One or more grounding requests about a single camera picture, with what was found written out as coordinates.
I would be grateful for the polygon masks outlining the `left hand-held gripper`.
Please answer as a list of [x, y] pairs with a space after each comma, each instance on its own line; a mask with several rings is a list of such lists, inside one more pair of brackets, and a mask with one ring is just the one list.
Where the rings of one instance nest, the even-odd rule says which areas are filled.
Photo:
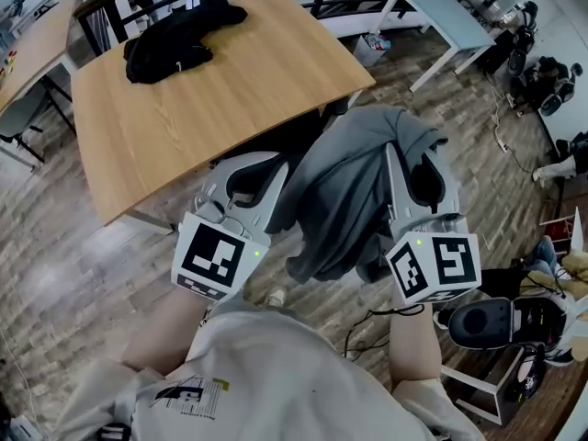
[[172, 282], [212, 301], [237, 294], [268, 252], [266, 229], [287, 177], [279, 153], [218, 163], [180, 223]]

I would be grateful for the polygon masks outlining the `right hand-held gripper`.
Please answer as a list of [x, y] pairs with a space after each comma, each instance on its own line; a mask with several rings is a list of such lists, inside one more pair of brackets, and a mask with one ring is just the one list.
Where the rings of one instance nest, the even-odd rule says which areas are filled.
[[[410, 174], [395, 143], [386, 146], [391, 188], [392, 224], [410, 226], [431, 215], [431, 208], [411, 196]], [[458, 182], [441, 150], [430, 150], [429, 160], [445, 187], [437, 204], [440, 215], [416, 223], [387, 252], [394, 305], [446, 302], [481, 285], [477, 235], [459, 213]]]

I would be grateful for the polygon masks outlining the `black office chair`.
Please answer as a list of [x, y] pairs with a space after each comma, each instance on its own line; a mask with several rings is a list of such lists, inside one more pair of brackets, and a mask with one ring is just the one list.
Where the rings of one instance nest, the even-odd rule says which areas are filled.
[[[215, 168], [218, 163], [227, 158], [232, 158], [245, 153], [275, 152], [284, 158], [290, 167], [286, 183], [289, 181], [298, 164], [316, 142], [316, 140], [330, 128], [325, 128], [317, 111], [302, 115], [296, 119], [279, 125], [250, 141], [226, 152], [211, 161], [210, 166]], [[386, 274], [384, 265], [379, 267], [379, 278]]]

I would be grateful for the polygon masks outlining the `grey garment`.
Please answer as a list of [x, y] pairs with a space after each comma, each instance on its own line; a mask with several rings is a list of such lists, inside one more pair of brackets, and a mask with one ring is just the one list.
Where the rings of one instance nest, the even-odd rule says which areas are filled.
[[385, 149], [399, 148], [409, 170], [447, 136], [405, 109], [354, 107], [304, 155], [278, 198], [270, 234], [299, 225], [303, 245], [286, 262], [300, 284], [337, 280], [355, 268], [370, 282], [383, 265], [379, 244], [391, 203]]

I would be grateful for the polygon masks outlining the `black garment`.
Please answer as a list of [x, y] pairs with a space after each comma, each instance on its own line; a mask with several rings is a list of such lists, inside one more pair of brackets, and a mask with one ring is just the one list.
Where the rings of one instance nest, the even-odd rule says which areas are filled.
[[227, 0], [204, 3], [155, 23], [124, 46], [126, 76], [133, 84], [153, 85], [213, 58], [203, 42], [210, 32], [243, 23], [247, 11]]

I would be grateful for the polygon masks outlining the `person's left forearm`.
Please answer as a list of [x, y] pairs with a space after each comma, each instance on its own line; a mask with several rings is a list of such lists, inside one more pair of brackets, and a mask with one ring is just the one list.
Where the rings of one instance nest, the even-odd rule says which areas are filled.
[[130, 339], [121, 363], [133, 370], [151, 369], [167, 376], [182, 366], [211, 301], [175, 287]]

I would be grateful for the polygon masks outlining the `person's right forearm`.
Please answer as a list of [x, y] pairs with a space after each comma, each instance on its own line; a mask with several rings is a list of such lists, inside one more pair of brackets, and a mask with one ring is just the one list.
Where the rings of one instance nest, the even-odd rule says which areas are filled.
[[433, 307], [420, 313], [390, 316], [389, 368], [391, 390], [403, 381], [438, 379], [442, 355], [435, 332]]

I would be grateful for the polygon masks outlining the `grey shell chair black legs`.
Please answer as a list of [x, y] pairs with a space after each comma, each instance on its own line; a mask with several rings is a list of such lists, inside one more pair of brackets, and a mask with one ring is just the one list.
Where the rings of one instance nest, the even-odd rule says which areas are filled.
[[67, 127], [73, 134], [76, 134], [74, 124], [60, 108], [52, 94], [53, 91], [58, 92], [70, 104], [73, 103], [71, 96], [56, 85], [49, 76], [43, 76], [24, 96], [12, 102], [0, 114], [0, 141], [4, 143], [15, 141], [18, 146], [31, 154], [41, 164], [45, 163], [44, 158], [24, 142], [22, 135], [26, 130], [43, 132], [33, 122], [48, 106], [53, 107]]

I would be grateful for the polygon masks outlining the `large wooden table white legs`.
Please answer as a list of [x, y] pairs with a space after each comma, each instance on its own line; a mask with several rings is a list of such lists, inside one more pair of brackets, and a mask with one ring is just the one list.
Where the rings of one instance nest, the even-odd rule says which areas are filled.
[[237, 0], [214, 56], [154, 85], [130, 82], [116, 47], [71, 79], [74, 124], [99, 222], [167, 234], [139, 205], [253, 137], [374, 84], [352, 53], [295, 0]]

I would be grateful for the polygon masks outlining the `grey white backpack unit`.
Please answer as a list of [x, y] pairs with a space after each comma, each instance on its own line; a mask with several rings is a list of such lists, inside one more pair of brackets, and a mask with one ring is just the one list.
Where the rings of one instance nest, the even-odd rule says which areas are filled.
[[541, 348], [552, 364], [571, 361], [571, 326], [567, 304], [559, 296], [492, 298], [454, 310], [447, 328], [452, 341], [472, 350], [500, 349], [508, 345]]

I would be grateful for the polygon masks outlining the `bin with colourful packets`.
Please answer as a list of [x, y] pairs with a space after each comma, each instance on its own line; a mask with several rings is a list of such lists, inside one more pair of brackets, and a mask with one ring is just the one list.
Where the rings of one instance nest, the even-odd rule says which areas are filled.
[[381, 34], [365, 33], [359, 36], [353, 55], [364, 67], [371, 67], [391, 46], [391, 41]]

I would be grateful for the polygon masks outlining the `beige fabric bundle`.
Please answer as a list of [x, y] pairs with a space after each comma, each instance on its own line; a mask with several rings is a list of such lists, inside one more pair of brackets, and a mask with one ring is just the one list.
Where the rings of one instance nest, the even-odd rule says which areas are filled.
[[548, 288], [571, 295], [576, 301], [588, 296], [588, 253], [572, 250], [561, 260], [563, 270], [553, 277], [546, 272], [530, 271], [521, 289]]

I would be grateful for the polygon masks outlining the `pale blue table white legs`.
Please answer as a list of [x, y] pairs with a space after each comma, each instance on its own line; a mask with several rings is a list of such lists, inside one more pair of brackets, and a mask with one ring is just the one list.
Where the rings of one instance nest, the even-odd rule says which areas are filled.
[[[372, 33], [379, 33], [381, 25], [397, 1], [386, 2], [370, 30]], [[491, 35], [457, 0], [403, 1], [425, 18], [424, 29], [433, 27], [449, 45], [449, 49], [410, 86], [412, 93], [436, 75], [459, 52], [473, 51], [470, 57], [455, 69], [455, 75], [463, 73], [484, 52], [495, 45]]]

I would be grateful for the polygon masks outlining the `small white table dark top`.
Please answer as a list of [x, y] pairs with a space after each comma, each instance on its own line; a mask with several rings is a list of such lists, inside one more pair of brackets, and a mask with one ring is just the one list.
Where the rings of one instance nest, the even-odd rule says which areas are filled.
[[507, 426], [526, 401], [515, 398], [515, 379], [523, 353], [530, 345], [472, 351], [456, 367], [442, 367], [442, 375], [457, 391], [455, 404], [484, 421]]

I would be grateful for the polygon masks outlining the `person's beige printed shirt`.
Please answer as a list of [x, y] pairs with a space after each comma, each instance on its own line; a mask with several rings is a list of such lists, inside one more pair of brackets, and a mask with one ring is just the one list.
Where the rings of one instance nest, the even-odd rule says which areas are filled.
[[485, 441], [439, 379], [394, 390], [277, 311], [220, 311], [169, 375], [98, 360], [54, 441]]

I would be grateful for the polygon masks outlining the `black printed cap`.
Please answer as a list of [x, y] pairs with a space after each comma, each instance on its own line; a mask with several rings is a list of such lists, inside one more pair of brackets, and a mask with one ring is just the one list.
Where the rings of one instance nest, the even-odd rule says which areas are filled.
[[545, 346], [528, 347], [518, 368], [514, 383], [516, 400], [529, 400], [537, 392], [546, 373]]

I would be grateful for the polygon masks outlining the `narrow wooden table white legs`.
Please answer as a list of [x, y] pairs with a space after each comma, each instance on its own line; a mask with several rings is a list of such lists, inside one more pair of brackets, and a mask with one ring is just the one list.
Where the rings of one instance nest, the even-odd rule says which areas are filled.
[[57, 65], [69, 75], [78, 70], [68, 52], [75, 3], [61, 0], [16, 41], [16, 57], [0, 82], [0, 114]]

